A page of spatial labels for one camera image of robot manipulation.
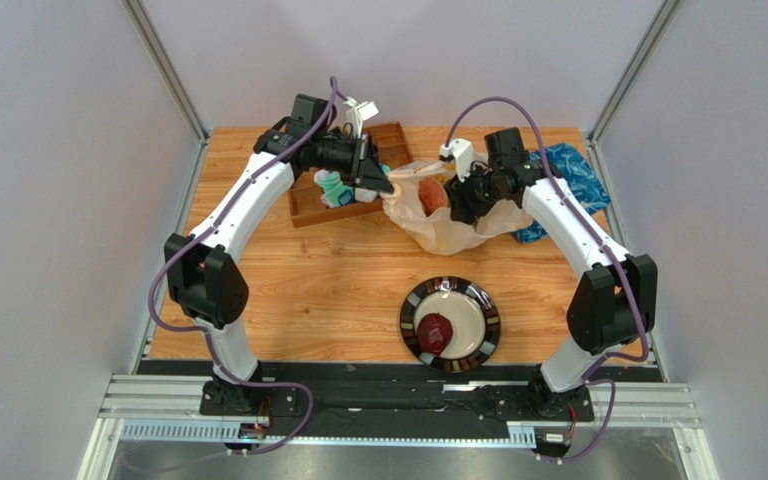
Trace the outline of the translucent white plastic bag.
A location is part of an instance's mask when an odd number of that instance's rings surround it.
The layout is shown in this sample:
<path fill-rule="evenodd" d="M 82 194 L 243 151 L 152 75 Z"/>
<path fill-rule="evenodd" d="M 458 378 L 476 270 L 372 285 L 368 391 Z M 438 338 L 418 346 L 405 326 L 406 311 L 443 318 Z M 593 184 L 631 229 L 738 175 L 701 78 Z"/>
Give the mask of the translucent white plastic bag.
<path fill-rule="evenodd" d="M 415 161 L 388 173 L 392 194 L 382 195 L 383 211 L 429 253 L 450 256 L 475 248 L 494 237 L 528 227 L 533 217 L 512 200 L 503 200 L 473 224 L 450 218 L 446 205 L 428 213 L 421 202 L 420 184 L 429 180 L 437 186 L 437 196 L 447 198 L 445 181 L 455 177 L 454 167 L 439 160 Z"/>

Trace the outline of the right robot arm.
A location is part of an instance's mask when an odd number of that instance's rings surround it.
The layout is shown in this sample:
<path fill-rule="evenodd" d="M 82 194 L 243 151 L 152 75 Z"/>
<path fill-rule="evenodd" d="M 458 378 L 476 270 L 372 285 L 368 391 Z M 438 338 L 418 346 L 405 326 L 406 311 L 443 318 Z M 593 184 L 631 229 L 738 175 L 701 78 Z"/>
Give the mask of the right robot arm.
<path fill-rule="evenodd" d="M 456 175 L 445 190 L 451 217 L 474 223 L 502 201 L 512 201 L 556 243 L 578 278 L 567 310 L 568 335 L 529 381 L 528 405 L 541 418 L 567 411 L 589 377 L 621 348 L 644 343 L 655 324 L 658 269 L 648 255 L 631 255 L 587 214 L 544 150 L 533 160 L 516 128 L 484 139 L 487 158 L 473 144 L 449 136 L 439 157 Z"/>

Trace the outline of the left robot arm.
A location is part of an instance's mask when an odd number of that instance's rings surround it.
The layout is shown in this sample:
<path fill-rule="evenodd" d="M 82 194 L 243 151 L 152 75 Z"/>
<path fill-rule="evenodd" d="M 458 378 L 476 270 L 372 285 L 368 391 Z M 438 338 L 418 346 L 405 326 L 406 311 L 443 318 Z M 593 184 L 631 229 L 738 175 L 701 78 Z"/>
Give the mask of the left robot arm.
<path fill-rule="evenodd" d="M 335 173 L 350 187 L 394 190 L 374 140 L 362 129 L 377 106 L 351 97 L 343 102 L 348 125 L 340 128 L 331 124 L 333 100 L 297 95 L 290 115 L 258 137 L 245 170 L 213 212 L 188 235 L 172 234 L 165 242 L 170 299 L 207 343 L 213 378 L 204 394 L 221 407 L 249 414 L 266 404 L 262 368 L 242 320 L 250 290 L 237 262 L 268 210 L 311 169 Z"/>

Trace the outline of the dark red fake apple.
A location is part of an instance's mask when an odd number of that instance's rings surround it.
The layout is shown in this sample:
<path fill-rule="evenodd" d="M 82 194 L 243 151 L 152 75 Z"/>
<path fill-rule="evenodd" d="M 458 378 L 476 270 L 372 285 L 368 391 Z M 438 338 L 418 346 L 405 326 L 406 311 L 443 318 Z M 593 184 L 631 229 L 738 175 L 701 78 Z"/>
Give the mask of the dark red fake apple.
<path fill-rule="evenodd" d="M 454 330 L 451 321 L 440 313 L 423 316 L 416 327 L 420 349 L 440 356 L 451 343 Z"/>

